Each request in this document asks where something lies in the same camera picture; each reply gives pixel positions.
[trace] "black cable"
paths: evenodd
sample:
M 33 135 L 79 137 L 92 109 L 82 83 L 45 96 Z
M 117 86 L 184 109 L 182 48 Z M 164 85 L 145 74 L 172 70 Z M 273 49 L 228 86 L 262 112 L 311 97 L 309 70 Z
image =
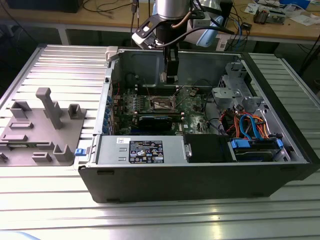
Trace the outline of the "black cable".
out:
M 150 5 L 151 5 L 151 3 L 150 3 L 150 0 L 148 0 L 148 11 L 149 11 L 149 18 L 151 17 L 151 12 L 150 12 Z
M 7 9 L 5 8 L 3 1 L 0 0 L 0 4 L 3 8 L 3 10 L 5 11 L 6 14 L 8 14 L 8 16 L 28 35 L 28 37 L 30 39 L 32 39 L 32 41 L 35 42 L 35 44 L 39 44 L 38 41 L 36 41 L 28 32 L 27 30 L 25 30 L 25 28 L 7 11 Z
M 237 19 L 235 19 L 233 16 L 231 16 L 231 17 L 229 17 L 229 19 L 230 20 L 232 20 L 233 21 L 233 25 L 235 24 L 234 22 L 235 21 L 237 21 Z M 236 34 L 234 35 L 234 38 L 233 38 L 233 40 L 232 40 L 232 42 L 231 43 L 228 43 L 228 47 L 225 49 L 225 51 L 227 51 L 230 47 L 231 47 L 231 50 L 232 50 L 232 48 L 234 47 L 234 41 L 236 40 L 236 37 L 238 36 L 238 34 L 239 34 L 239 31 L 240 31 L 240 29 L 239 29 L 239 26 L 236 26 L 235 27 L 236 28 L 236 30 L 237 30 L 237 32 L 236 32 Z
M 303 52 L 305 52 L 306 54 L 309 54 L 305 49 L 302 48 L 302 46 L 300 44 L 297 44 L 297 45 Z
M 207 82 L 207 83 L 209 84 L 210 87 L 212 87 L 212 83 L 209 82 L 209 81 L 208 81 L 207 79 L 205 79 L 205 78 L 200 78 L 200 79 L 196 80 L 196 81 L 192 84 L 192 87 L 194 87 L 194 86 L 196 85 L 196 83 L 199 82 L 199 81 L 205 81 L 205 82 Z
M 212 94 L 212 92 L 210 91 L 209 94 L 208 94 L 207 97 L 206 97 L 206 100 L 205 100 L 204 109 L 203 109 L 204 117 L 205 117 L 205 119 L 208 121 L 208 123 L 210 124 L 211 127 L 213 127 L 213 128 L 216 129 L 219 133 L 221 133 L 222 135 L 224 135 L 224 133 L 223 133 L 218 127 L 216 127 L 215 125 L 213 125 L 213 124 L 210 122 L 210 121 L 212 121 L 214 118 L 211 118 L 210 120 L 208 120 L 208 117 L 207 117 L 206 107 L 207 107 L 208 99 L 209 99 L 209 97 L 210 97 L 211 94 Z
M 309 55 L 311 54 L 311 52 L 313 51 L 313 49 L 314 49 L 315 46 L 317 45 L 319 39 L 320 39 L 320 34 L 319 34 L 318 38 L 316 39 L 316 41 L 314 42 L 314 44 L 313 44 L 310 52 L 305 56 L 305 58 L 304 58 L 304 60 L 303 60 L 303 62 L 302 62 L 301 68 L 300 68 L 300 70 L 299 70 L 299 75 L 300 75 L 300 76 L 301 76 L 301 75 L 304 73 L 304 71 L 307 69 L 307 68 L 305 67 L 305 64 L 306 64 L 306 62 L 307 62 L 307 60 L 308 60 Z
M 125 4 L 125 5 L 121 5 L 121 6 L 117 6 L 117 7 L 114 7 L 114 8 L 111 8 L 111 9 L 107 9 L 107 10 L 92 10 L 92 9 L 89 9 L 89 8 L 86 8 L 86 3 L 88 3 L 89 1 L 91 0 L 86 0 L 85 2 L 83 2 L 83 5 L 82 7 L 89 11 L 89 12 L 93 12 L 93 13 L 104 13 L 104 12 L 109 12 L 109 11 L 112 11 L 112 10 L 116 10 L 116 9 L 119 9 L 119 8 L 123 8 L 125 6 L 129 6 L 131 5 L 132 3 L 128 3 L 128 4 Z M 98 9 L 101 7 L 101 6 L 104 6 L 104 5 L 107 5 L 108 3 L 104 3 L 104 4 L 101 4 L 98 6 Z
M 235 13 L 230 12 L 230 14 L 236 15 L 236 17 L 238 18 L 237 22 L 239 23 L 239 26 L 240 26 L 240 28 L 241 28 L 241 26 L 242 26 L 242 24 L 243 24 L 243 20 L 242 20 L 242 18 L 239 16 L 238 11 L 237 11 L 237 9 L 235 8 L 235 6 L 232 5 L 232 7 L 233 7 Z M 236 33 L 236 35 L 234 36 L 234 38 L 233 38 L 233 40 L 232 40 L 232 42 L 231 42 L 231 46 L 233 45 L 233 43 L 234 43 L 234 41 L 235 41 L 235 39 L 236 39 L 239 31 L 241 30 L 241 29 L 239 28 L 239 26 L 238 26 L 238 29 L 237 29 L 237 33 Z M 240 41 L 240 37 L 238 38 L 238 41 L 237 41 L 236 44 L 235 44 L 236 46 L 237 46 L 237 44 L 239 43 L 239 41 Z
M 131 19 L 131 25 L 130 25 L 130 33 L 131 33 L 131 47 L 133 47 L 134 46 L 134 42 L 132 41 L 132 35 L 133 35 L 133 33 L 132 33 L 132 29 L 134 28 L 134 20 L 135 20 L 135 14 L 134 13 L 132 13 L 132 19 Z
M 311 48 L 308 48 L 308 47 L 306 47 L 306 46 L 303 46 L 302 44 L 298 44 L 300 47 L 302 47 L 302 48 L 304 48 L 304 49 L 306 49 L 306 50 L 308 50 L 308 51 L 310 51 L 311 50 Z
M 179 37 L 177 37 L 175 40 L 173 40 L 171 42 L 168 42 L 168 43 L 162 44 L 162 45 L 154 45 L 153 47 L 156 49 L 165 48 L 165 47 L 168 47 L 172 44 L 179 42 L 179 40 L 183 39 L 184 37 L 188 36 L 189 34 L 192 34 L 192 33 L 199 31 L 199 30 L 207 30 L 207 29 L 216 30 L 216 31 L 220 31 L 220 32 L 225 33 L 225 31 L 223 31 L 223 29 L 221 29 L 220 27 L 217 27 L 217 26 L 201 26 L 201 27 L 196 27 L 190 31 L 185 32 L 184 34 L 180 35 Z
M 315 49 L 315 51 L 310 55 L 309 59 L 304 63 L 303 67 L 299 72 L 300 76 L 304 74 L 304 72 L 308 69 L 311 63 L 317 58 L 318 54 L 320 54 L 320 45 Z

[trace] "electronic equipment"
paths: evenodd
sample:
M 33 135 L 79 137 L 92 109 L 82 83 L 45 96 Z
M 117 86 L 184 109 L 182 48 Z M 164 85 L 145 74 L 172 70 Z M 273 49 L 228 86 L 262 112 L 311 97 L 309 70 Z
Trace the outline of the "electronic equipment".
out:
M 283 24 L 286 20 L 286 14 L 280 9 L 268 9 L 264 6 L 259 6 L 256 11 L 253 21 L 256 24 Z
M 76 13 L 84 0 L 6 0 L 11 9 Z
M 94 139 L 78 150 L 88 158 L 78 171 L 94 201 L 268 197 L 319 169 L 320 153 L 295 111 L 301 100 L 316 112 L 320 104 L 283 60 L 178 54 L 176 80 L 167 84 L 161 50 L 108 48 Z M 282 84 L 298 91 L 297 102 Z

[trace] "red cable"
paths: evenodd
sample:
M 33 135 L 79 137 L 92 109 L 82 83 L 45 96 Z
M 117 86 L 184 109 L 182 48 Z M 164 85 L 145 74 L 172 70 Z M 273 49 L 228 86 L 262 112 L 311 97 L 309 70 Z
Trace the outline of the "red cable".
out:
M 117 99 L 118 94 L 119 94 L 119 91 L 120 91 L 120 83 L 118 82 L 118 92 L 117 92 L 116 95 L 115 95 L 115 99 Z

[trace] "table leg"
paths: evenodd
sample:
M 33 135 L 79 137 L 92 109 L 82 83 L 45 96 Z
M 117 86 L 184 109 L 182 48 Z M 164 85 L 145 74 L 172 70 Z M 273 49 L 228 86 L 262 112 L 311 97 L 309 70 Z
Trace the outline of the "table leg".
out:
M 62 45 L 70 45 L 67 30 L 64 27 L 59 27 L 58 32 Z
M 219 38 L 218 44 L 216 46 L 216 51 L 224 51 L 228 40 L 230 39 L 230 34 L 218 34 L 216 37 Z

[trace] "blue clip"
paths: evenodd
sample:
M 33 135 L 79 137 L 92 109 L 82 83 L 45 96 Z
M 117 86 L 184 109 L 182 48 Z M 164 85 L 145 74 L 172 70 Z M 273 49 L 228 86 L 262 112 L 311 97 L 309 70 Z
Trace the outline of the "blue clip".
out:
M 233 139 L 231 141 L 231 146 L 233 149 L 250 148 L 250 143 L 249 143 L 249 140 L 246 140 L 246 139 Z
M 76 156 L 76 157 L 83 157 L 83 156 L 86 156 L 87 155 L 87 150 L 86 149 L 83 149 L 83 148 L 77 148 L 76 150 L 75 150 L 75 153 L 74 153 L 74 155 Z
M 280 139 L 277 139 L 276 143 L 278 144 L 279 148 L 282 149 L 284 147 L 284 143 Z

